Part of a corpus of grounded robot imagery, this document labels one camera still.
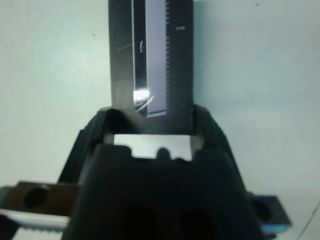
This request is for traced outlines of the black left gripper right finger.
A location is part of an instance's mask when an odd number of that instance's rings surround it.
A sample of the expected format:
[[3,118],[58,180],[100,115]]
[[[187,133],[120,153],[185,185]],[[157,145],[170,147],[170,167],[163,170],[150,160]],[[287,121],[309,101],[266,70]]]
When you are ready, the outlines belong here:
[[191,136],[192,178],[196,185],[235,185],[245,193],[246,187],[228,139],[209,110],[193,106],[193,135]]

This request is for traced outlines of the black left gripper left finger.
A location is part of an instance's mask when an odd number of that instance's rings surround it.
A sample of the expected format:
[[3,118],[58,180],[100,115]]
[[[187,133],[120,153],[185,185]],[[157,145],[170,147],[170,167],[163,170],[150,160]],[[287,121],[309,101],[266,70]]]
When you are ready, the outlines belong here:
[[115,116],[115,109],[102,108],[80,130],[58,179],[59,183],[77,184],[81,178],[86,159],[95,151],[96,146],[114,144]]

